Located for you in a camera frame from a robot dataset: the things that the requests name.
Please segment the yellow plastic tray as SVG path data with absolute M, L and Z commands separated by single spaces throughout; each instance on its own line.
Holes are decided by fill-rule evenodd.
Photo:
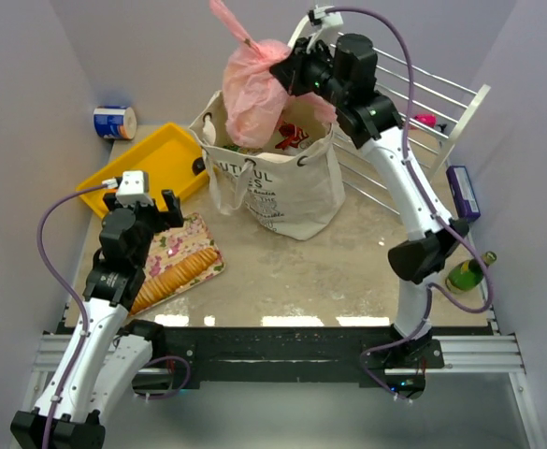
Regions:
M 94 187 L 124 171 L 142 170 L 149 175 L 150 196 L 159 210 L 165 210 L 164 190 L 185 201 L 208 183 L 207 172 L 193 172 L 194 162 L 201 157 L 201 148 L 184 128 L 174 123 L 141 126 L 135 139 L 114 141 L 108 163 L 77 189 Z

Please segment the pink plastic bag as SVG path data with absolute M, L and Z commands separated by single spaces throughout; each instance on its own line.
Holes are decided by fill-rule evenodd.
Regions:
M 239 146 L 262 148 L 292 102 L 292 96 L 270 73 L 273 65 L 290 55 L 291 48 L 275 39 L 253 40 L 222 1 L 210 1 L 209 8 L 239 42 L 223 71 L 227 134 Z

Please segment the red white snack packet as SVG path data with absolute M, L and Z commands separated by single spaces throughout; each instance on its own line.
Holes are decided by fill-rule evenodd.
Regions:
M 312 138 L 303 128 L 282 122 L 277 128 L 274 148 L 282 154 L 297 155 L 306 150 L 312 142 Z

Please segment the green chips bag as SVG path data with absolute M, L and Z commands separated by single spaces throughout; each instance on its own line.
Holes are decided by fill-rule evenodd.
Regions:
M 244 154 L 249 156 L 255 156 L 263 152 L 262 149 L 243 147 L 243 146 L 238 146 L 236 144 L 223 145 L 223 148 L 231 152 L 236 152 L 239 154 Z

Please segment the beige canvas tote bag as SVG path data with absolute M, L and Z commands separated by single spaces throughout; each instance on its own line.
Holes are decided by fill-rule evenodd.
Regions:
M 336 216 L 345 200 L 341 171 L 333 149 L 334 132 L 319 123 L 314 107 L 303 99 L 290 103 L 281 122 L 303 128 L 312 144 L 297 155 L 274 148 L 277 129 L 261 154 L 231 152 L 235 144 L 225 129 L 223 95 L 216 92 L 189 132 L 202 149 L 209 175 L 209 193 L 216 209 L 226 215 L 246 208 L 265 228 L 307 240 Z

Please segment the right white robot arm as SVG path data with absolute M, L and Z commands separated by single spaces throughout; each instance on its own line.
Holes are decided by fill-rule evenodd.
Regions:
M 362 35 L 341 36 L 333 48 L 301 37 L 270 72 L 288 93 L 316 94 L 334 107 L 339 128 L 394 200 L 408 235 L 388 252 L 399 279 L 394 337 L 402 343 L 430 331 L 431 284 L 469 227 L 442 205 L 403 138 L 408 125 L 392 99 L 376 88 L 377 62 L 372 41 Z

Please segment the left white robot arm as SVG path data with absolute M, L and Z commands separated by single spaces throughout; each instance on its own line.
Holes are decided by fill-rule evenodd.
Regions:
M 165 357 L 165 332 L 143 325 L 123 329 L 146 276 L 153 237 L 183 226 L 180 200 L 170 190 L 159 210 L 145 188 L 104 196 L 99 247 L 82 295 L 79 319 L 50 383 L 29 411 L 15 413 L 10 431 L 22 448 L 100 448 L 108 414 L 152 359 Z

